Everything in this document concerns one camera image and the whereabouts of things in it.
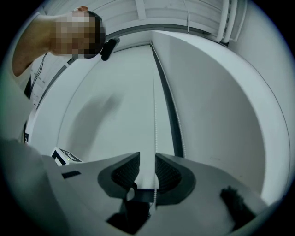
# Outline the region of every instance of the white shirt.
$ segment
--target white shirt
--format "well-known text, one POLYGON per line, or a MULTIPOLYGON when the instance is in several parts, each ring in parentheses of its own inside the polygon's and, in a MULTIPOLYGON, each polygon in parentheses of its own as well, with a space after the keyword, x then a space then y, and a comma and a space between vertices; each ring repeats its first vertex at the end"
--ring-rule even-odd
POLYGON ((19 139, 33 104, 24 95, 30 79, 32 64, 18 77, 12 71, 12 58, 16 45, 28 25, 38 16, 35 12, 24 23, 10 45, 0 69, 0 138, 19 139))

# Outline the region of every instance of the neck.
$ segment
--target neck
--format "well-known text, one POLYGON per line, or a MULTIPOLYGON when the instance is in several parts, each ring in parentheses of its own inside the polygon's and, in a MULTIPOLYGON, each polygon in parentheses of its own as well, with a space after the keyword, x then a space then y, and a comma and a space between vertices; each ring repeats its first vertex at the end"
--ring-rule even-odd
POLYGON ((21 75, 35 59, 49 52, 54 20, 55 17, 39 15, 24 31, 12 59, 12 70, 16 76, 21 75))

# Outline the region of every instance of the ear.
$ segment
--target ear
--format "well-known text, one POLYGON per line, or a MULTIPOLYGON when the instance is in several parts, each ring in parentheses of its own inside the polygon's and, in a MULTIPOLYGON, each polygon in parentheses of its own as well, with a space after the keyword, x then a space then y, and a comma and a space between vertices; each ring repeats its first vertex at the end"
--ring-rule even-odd
POLYGON ((75 8, 74 11, 75 12, 86 12, 86 11, 88 11, 88 7, 86 7, 86 6, 80 6, 80 7, 75 8))

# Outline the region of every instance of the person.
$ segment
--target person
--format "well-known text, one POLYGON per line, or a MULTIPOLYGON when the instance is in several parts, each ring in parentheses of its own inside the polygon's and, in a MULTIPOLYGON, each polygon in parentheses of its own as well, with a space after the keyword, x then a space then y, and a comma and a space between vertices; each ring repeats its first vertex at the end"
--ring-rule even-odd
POLYGON ((0 70, 0 138, 22 140, 32 109, 24 91, 35 59, 46 53, 89 59, 105 41, 101 18, 85 6, 57 16, 33 14, 16 35, 0 70))

